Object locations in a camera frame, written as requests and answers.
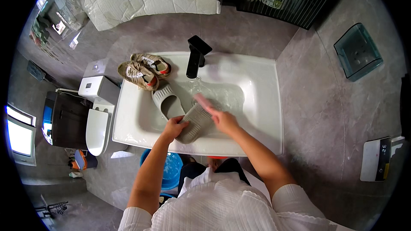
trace sneaker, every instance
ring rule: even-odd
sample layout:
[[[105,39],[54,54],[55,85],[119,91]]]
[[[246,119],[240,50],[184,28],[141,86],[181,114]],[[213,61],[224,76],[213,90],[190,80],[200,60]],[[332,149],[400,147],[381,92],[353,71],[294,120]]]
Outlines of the sneaker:
[[[165,79],[171,74],[171,65],[158,55],[142,53],[132,54],[130,61],[139,62],[160,79]]]
[[[155,91],[160,85],[160,80],[151,71],[135,61],[120,64],[117,72],[123,79],[145,90]]]

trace running water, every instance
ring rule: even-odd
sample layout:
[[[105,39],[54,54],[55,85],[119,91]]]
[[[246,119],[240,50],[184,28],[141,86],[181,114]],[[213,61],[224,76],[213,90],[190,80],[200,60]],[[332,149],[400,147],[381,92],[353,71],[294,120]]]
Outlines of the running water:
[[[193,95],[202,93],[205,98],[216,106],[216,108],[229,111],[236,116],[242,116],[244,105],[243,90],[235,84],[229,83],[208,83],[196,78],[190,81],[175,82],[170,80],[170,87],[181,101],[183,110],[187,113],[196,103]],[[161,132],[164,129],[166,121],[160,111],[152,104],[150,110],[150,125],[153,129]],[[220,137],[222,134],[217,131],[214,125],[202,136]]]
[[[223,111],[243,112],[244,93],[234,84],[208,83],[196,78],[192,81],[173,82],[173,91],[180,97],[183,109],[188,112],[194,105],[193,95],[202,93],[215,106]]]

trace white shirt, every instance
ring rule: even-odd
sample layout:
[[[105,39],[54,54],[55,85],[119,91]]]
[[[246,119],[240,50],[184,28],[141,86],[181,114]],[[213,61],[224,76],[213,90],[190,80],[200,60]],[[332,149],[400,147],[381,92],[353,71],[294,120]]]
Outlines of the white shirt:
[[[298,185],[282,186],[272,204],[258,189],[241,181],[237,172],[214,173],[207,168],[194,179],[186,177],[178,198],[168,199],[153,217],[141,208],[127,208],[118,230],[336,229]]]

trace smart toilet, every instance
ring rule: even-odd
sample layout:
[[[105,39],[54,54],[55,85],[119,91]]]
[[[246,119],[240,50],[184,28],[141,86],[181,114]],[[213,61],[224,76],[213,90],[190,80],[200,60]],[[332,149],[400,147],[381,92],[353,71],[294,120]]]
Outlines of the smart toilet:
[[[93,103],[88,111],[85,142],[88,151],[99,156],[103,153],[123,151],[126,144],[114,142],[113,125],[120,88],[105,76],[83,78],[79,95]]]

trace white sink basin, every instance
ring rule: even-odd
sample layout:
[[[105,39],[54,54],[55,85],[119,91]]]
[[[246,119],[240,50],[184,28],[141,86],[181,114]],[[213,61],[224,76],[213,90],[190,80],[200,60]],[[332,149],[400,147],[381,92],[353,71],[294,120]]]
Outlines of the white sink basin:
[[[238,123],[275,154],[282,154],[282,115],[276,61],[239,54],[210,53],[197,79],[186,77],[189,52],[162,52],[172,65],[167,81],[188,112],[192,95],[202,92],[224,110],[237,117]],[[124,80],[118,99],[113,141],[152,148],[164,129],[164,119],[151,99],[151,92]],[[212,126],[192,144],[174,140],[170,152],[245,156],[241,147]]]

